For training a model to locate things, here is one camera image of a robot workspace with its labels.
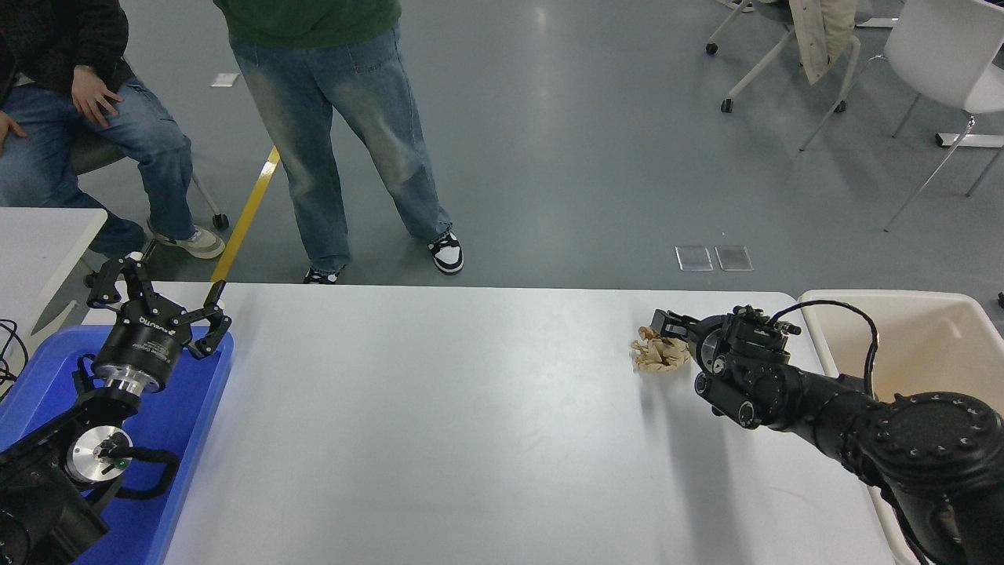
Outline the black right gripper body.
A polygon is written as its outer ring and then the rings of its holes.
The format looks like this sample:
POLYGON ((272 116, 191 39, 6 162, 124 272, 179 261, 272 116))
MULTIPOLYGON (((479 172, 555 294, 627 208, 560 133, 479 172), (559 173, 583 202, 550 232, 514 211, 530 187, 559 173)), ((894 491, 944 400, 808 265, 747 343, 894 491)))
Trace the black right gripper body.
POLYGON ((725 315, 699 319, 687 330, 689 353, 699 365, 712 365, 722 339, 725 315))

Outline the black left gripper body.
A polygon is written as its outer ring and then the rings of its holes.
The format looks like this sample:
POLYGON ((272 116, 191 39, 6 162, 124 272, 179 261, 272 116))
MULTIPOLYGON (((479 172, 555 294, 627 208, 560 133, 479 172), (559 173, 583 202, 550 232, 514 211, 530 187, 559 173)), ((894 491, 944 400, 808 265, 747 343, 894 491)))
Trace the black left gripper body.
POLYGON ((169 326, 150 315, 123 314, 111 327, 91 371, 108 387, 118 381, 128 391, 162 391, 190 340, 188 328, 169 326))

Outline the seated person's left hand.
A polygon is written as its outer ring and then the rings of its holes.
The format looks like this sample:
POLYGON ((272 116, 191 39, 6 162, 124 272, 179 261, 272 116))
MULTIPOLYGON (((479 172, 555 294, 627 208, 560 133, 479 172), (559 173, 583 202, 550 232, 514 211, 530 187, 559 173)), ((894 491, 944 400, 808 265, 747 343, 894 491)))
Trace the seated person's left hand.
POLYGON ((115 105, 122 97, 107 88, 94 67, 75 65, 72 74, 71 100, 76 111, 101 129, 110 126, 110 117, 118 117, 115 105))

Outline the seated person's right hand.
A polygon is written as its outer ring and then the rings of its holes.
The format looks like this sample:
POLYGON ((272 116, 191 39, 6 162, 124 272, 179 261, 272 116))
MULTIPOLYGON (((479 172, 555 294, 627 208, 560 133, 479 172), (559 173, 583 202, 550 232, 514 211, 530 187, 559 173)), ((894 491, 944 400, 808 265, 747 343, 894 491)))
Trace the seated person's right hand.
POLYGON ((4 153, 5 144, 11 138, 27 139, 27 133, 7 112, 0 111, 0 147, 4 153))

